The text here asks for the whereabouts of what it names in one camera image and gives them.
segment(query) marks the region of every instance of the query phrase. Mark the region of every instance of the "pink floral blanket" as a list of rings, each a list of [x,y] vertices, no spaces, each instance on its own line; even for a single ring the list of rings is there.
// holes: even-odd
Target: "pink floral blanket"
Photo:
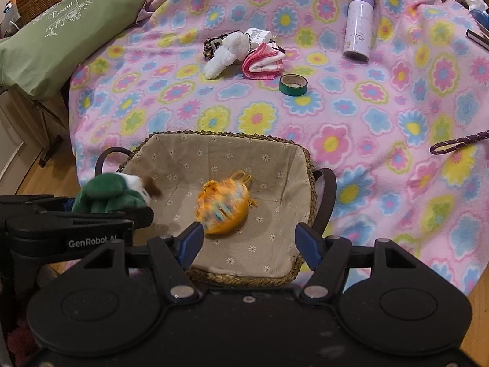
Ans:
[[[489,144],[433,156],[431,144],[486,130],[489,55],[465,37],[475,22],[448,0],[375,0],[368,65],[341,56],[349,0],[148,0],[141,21],[72,77],[70,131],[83,184],[110,146],[153,132],[274,135],[334,169],[338,194],[327,234],[372,245],[389,237],[465,293],[488,262]],[[238,65],[202,75],[205,39],[267,29],[287,51],[278,79],[249,80]],[[105,164],[115,171],[114,157]],[[350,282],[368,272],[352,272]]]

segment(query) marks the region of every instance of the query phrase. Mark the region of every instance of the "white thermos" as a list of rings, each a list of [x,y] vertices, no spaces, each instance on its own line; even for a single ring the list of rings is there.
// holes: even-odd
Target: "white thermos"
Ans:
[[[343,56],[368,62],[372,43],[373,0],[351,0]]]

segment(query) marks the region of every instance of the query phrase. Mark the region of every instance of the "purple rope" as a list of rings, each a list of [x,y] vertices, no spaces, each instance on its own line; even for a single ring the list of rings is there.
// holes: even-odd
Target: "purple rope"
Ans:
[[[473,143],[483,141],[489,138],[489,131],[482,131],[476,133],[475,135],[464,136],[463,138],[451,139],[449,141],[438,142],[429,148],[431,154],[445,154],[450,152],[455,152],[465,146],[472,145]],[[451,148],[446,148],[443,150],[437,150],[438,148],[454,145]]]

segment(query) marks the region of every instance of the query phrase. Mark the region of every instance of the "green tape roll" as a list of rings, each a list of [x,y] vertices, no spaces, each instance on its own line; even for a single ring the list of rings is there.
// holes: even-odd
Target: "green tape roll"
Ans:
[[[284,74],[280,77],[278,89],[289,96],[304,95],[307,92],[307,79],[298,74]]]

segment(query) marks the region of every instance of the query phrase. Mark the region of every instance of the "pink handkerchief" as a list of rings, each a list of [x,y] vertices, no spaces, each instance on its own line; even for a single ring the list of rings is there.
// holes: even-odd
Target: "pink handkerchief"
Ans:
[[[261,43],[243,62],[243,74],[252,80],[272,80],[284,69],[285,53]]]

